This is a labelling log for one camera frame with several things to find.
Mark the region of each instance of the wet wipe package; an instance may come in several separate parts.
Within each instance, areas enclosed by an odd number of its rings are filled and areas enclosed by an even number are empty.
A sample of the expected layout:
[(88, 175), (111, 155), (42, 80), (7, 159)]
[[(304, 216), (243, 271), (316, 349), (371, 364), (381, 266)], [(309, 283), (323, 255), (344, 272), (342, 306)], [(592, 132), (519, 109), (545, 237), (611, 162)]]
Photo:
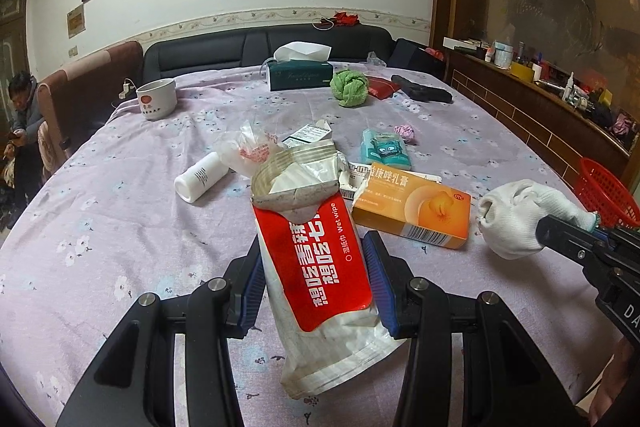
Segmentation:
[(400, 346), (372, 300), (331, 140), (271, 156), (252, 178), (252, 203), (290, 397), (331, 389)]

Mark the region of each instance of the red plastic basket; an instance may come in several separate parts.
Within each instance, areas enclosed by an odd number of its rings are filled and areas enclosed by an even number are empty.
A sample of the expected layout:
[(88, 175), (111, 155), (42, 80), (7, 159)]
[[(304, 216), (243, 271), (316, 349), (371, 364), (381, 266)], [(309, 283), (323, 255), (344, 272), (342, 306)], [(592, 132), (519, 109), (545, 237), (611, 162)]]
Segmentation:
[(597, 210), (606, 227), (640, 227), (640, 209), (625, 186), (606, 168), (588, 158), (580, 159), (580, 178), (574, 194), (589, 211)]

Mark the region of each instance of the orange medicine box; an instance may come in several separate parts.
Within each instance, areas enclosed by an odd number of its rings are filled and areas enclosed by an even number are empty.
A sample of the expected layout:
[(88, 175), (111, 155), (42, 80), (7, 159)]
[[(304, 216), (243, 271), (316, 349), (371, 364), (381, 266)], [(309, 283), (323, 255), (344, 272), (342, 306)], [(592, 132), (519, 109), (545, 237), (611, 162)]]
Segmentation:
[(467, 238), (471, 196), (410, 172), (373, 163), (353, 199), (353, 220), (363, 227), (459, 248)]

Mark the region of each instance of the mug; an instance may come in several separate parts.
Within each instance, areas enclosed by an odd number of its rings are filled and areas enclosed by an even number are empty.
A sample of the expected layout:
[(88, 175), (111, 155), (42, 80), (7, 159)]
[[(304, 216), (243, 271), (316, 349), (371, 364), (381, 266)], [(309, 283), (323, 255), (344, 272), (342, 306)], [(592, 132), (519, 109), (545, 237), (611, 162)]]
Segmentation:
[(136, 89), (140, 111), (147, 120), (160, 120), (170, 115), (178, 103), (175, 80), (162, 78)]

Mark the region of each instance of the gray jacket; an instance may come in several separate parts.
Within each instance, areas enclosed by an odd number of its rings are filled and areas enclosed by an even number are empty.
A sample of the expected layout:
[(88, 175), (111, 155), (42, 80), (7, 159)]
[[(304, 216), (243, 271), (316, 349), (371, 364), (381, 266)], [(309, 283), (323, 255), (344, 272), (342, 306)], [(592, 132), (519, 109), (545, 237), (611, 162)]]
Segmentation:
[(36, 79), (31, 77), (31, 94), (29, 95), (29, 103), (24, 111), (15, 111), (14, 123), (11, 126), (12, 131), (18, 129), (26, 129), (27, 144), (36, 143), (38, 141), (38, 127), (44, 122), (44, 118), (38, 107), (38, 97), (36, 96), (36, 88), (38, 83)]

